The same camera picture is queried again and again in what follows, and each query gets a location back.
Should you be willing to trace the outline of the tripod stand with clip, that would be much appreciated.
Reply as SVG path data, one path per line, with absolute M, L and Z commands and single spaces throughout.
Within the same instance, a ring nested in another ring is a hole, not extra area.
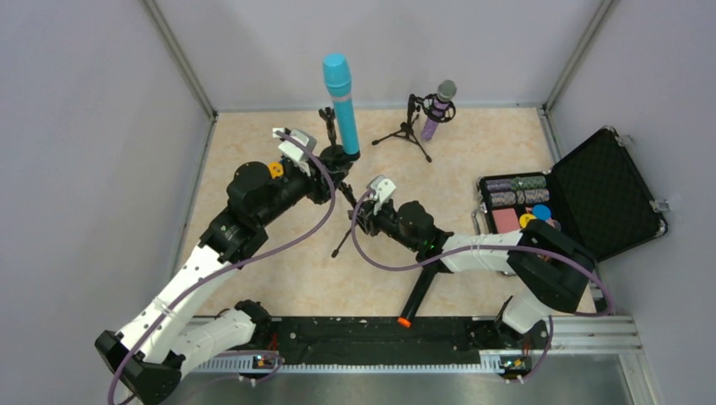
M 355 209 L 355 205 L 357 204 L 357 199 L 355 198 L 353 188 L 350 184 L 346 183 L 345 181 L 341 181 L 339 183 L 338 189 L 341 192 L 341 194 L 344 196 L 344 198 L 346 199 L 347 203 L 350 205 L 348 215 L 349 215 L 349 218 L 351 218 L 353 210 Z M 344 236 L 342 237 L 342 239 L 340 240 L 338 245 L 332 251 L 332 253 L 330 255 L 330 257 L 332 259 L 336 258 L 339 255 L 341 248 L 343 247 L 345 242 L 350 237 L 350 234 L 351 234 L 351 228 L 348 228 L 345 231 Z

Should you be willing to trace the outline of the round base clamp stand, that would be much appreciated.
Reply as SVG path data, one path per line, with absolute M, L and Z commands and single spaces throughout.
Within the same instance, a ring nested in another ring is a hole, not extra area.
M 332 107 L 324 107 L 318 110 L 318 115 L 324 121 L 329 146 L 321 153 L 320 158 L 331 160 L 336 165 L 345 165 L 351 161 L 351 157 L 344 151 L 342 145 L 338 144 L 338 133 L 336 129 L 336 114 Z

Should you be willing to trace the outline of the tripod stand with shock mount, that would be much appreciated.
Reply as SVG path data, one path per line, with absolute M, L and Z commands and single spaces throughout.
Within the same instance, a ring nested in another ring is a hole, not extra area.
M 425 96 L 417 96 L 415 94 L 410 94 L 408 98 L 407 103 L 407 112 L 406 112 L 406 119 L 402 121 L 399 125 L 399 130 L 395 132 L 391 132 L 388 135 L 374 139 L 372 140 L 372 145 L 377 146 L 379 143 L 384 142 L 390 138 L 398 138 L 403 139 L 406 142 L 412 143 L 416 145 L 422 154 L 424 155 L 426 161 L 428 163 L 432 162 L 431 156 L 426 152 L 426 150 L 423 148 L 422 143 L 418 139 L 418 136 L 415 134 L 415 123 L 420 118 L 420 114 L 423 113 L 426 117 L 426 113 L 424 112 L 424 106 L 423 106 L 423 99 Z

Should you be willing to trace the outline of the blue plastic tube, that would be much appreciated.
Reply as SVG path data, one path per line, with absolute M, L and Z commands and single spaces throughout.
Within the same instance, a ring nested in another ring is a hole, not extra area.
M 344 151 L 355 158 L 361 153 L 352 100 L 352 75 L 345 55 L 323 58 L 323 82 L 333 102 Z

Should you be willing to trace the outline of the purple glitter microphone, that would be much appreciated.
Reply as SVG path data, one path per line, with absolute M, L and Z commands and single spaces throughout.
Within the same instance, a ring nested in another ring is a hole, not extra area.
M 423 99 L 426 121 L 421 131 L 421 139 L 430 141 L 439 124 L 449 122 L 455 113 L 453 98 L 457 94 L 457 85 L 451 79 L 443 80 L 437 91 Z

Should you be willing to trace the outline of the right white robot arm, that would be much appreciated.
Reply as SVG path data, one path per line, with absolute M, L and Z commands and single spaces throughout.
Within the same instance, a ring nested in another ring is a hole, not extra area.
M 525 289 L 507 300 L 496 322 L 519 334 L 555 311 L 576 313 L 596 264 L 585 247 L 539 219 L 503 234 L 458 235 L 435 226 L 417 201 L 399 208 L 363 202 L 349 217 L 353 230 L 384 234 L 414 252 L 424 272 L 516 275 Z

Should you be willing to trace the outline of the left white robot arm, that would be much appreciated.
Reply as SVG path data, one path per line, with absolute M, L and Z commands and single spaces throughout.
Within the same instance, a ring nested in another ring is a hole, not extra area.
M 214 291 L 246 265 L 268 257 L 267 226 L 300 200 L 333 208 L 351 162 L 344 158 L 289 158 L 276 175 L 269 165 L 240 165 L 227 187 L 226 207 L 210 222 L 170 282 L 128 324 L 105 331 L 95 348 L 112 373 L 108 403 L 119 387 L 128 401 L 164 402 L 183 378 L 225 351 L 258 342 L 269 314 L 243 300 L 212 321 L 187 324 Z

